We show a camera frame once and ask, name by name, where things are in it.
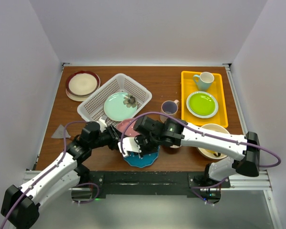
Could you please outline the red rimmed cream plate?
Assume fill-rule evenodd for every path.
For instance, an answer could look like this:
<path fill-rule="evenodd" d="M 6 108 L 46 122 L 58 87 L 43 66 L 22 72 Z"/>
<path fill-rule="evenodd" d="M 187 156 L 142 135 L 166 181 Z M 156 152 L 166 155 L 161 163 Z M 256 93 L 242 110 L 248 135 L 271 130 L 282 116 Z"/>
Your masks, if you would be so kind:
<path fill-rule="evenodd" d="M 66 82 L 65 88 L 68 93 L 77 97 L 87 97 L 94 93 L 101 85 L 97 74 L 90 71 L 78 71 L 71 74 Z"/>

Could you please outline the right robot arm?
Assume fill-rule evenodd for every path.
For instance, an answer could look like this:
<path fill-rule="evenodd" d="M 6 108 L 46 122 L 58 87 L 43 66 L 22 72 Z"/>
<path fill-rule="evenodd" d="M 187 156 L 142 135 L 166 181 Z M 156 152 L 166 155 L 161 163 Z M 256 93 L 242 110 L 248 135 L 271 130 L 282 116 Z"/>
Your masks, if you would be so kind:
<path fill-rule="evenodd" d="M 246 177 L 259 175 L 259 149 L 255 133 L 231 135 L 203 129 L 176 118 L 167 118 L 164 123 L 148 116 L 138 118 L 134 130 L 140 134 L 139 143 L 151 146 L 191 146 L 216 151 L 226 157 L 206 165 L 203 183 L 214 187 L 219 181 L 234 175 Z"/>

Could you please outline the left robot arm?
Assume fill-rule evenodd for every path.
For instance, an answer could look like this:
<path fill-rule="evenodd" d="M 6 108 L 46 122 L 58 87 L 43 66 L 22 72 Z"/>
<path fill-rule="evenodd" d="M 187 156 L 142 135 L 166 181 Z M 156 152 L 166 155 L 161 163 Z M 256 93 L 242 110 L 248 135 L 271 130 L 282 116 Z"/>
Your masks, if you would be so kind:
<path fill-rule="evenodd" d="M 19 187 L 12 185 L 6 190 L 0 227 L 9 221 L 18 229 L 29 229 L 45 206 L 64 190 L 88 185 L 89 170 L 82 163 L 95 148 L 118 149 L 121 136 L 113 125 L 102 127 L 99 122 L 87 122 L 79 135 L 64 143 L 63 152 L 49 166 Z"/>

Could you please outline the pink dotted scalloped plate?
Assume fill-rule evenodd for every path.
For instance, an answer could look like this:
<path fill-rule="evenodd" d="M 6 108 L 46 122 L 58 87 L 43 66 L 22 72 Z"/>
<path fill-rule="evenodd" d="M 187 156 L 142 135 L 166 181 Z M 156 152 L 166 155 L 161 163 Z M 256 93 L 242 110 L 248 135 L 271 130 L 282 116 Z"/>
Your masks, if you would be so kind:
<path fill-rule="evenodd" d="M 125 120 L 121 121 L 116 127 L 117 130 L 122 133 L 132 120 L 133 120 L 133 118 L 129 118 L 129 119 L 125 119 Z M 125 136 L 136 137 L 137 135 L 139 135 L 139 133 L 133 129 L 134 125 L 135 125 L 135 121 L 132 122 L 131 125 L 129 126 L 129 128 L 126 130 L 126 132 L 124 134 Z"/>

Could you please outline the blue dotted scalloped plate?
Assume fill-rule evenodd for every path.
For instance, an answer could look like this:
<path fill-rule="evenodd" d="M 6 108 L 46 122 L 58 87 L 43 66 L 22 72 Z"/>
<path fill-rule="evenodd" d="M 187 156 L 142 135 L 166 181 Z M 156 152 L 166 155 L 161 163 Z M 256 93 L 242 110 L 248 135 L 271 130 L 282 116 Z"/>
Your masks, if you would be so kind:
<path fill-rule="evenodd" d="M 152 165 L 158 158 L 160 147 L 157 148 L 156 152 L 139 156 L 138 153 L 130 152 L 128 157 L 124 160 L 132 167 L 144 168 Z"/>

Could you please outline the mint green flower plate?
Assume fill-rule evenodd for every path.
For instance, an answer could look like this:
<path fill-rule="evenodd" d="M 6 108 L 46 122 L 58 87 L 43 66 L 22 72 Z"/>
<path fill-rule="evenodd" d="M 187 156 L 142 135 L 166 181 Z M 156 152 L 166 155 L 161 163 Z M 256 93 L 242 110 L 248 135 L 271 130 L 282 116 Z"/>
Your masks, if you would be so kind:
<path fill-rule="evenodd" d="M 116 122 L 132 118 L 138 108 L 136 98 L 126 92 L 117 92 L 110 95 L 104 102 L 105 115 Z"/>

